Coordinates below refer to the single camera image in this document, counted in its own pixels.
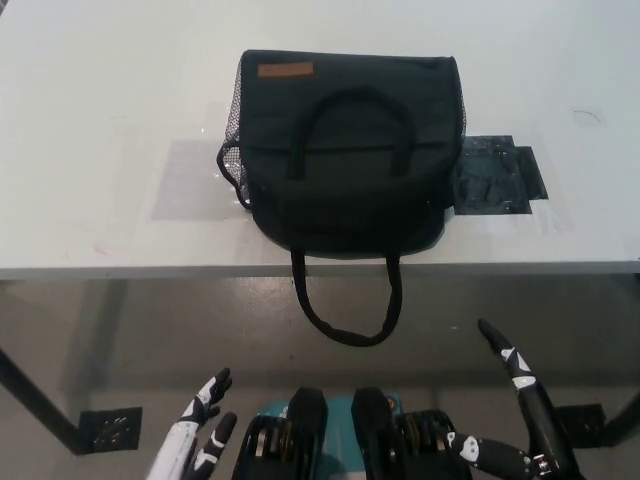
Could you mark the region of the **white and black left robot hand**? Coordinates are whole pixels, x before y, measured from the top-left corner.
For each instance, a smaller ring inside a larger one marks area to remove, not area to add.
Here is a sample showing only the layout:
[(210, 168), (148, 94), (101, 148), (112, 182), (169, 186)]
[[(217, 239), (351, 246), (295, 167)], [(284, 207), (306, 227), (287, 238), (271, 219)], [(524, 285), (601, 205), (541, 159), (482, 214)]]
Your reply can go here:
[(202, 447), (197, 447), (197, 436), (220, 413), (218, 403), (231, 385), (231, 370), (225, 367), (198, 390), (170, 427), (146, 479), (208, 480), (212, 477), (236, 427), (237, 414), (225, 413)]

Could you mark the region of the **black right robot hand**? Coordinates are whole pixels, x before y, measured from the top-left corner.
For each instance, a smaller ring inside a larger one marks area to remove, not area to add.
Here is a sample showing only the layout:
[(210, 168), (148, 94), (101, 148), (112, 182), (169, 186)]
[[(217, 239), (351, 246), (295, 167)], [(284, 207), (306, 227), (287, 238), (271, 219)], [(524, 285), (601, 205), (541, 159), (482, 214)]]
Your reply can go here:
[(448, 453), (499, 479), (582, 479), (568, 436), (546, 389), (518, 349), (489, 321), (478, 329), (500, 358), (515, 389), (529, 435), (524, 451), (501, 441), (451, 431), (444, 436)]

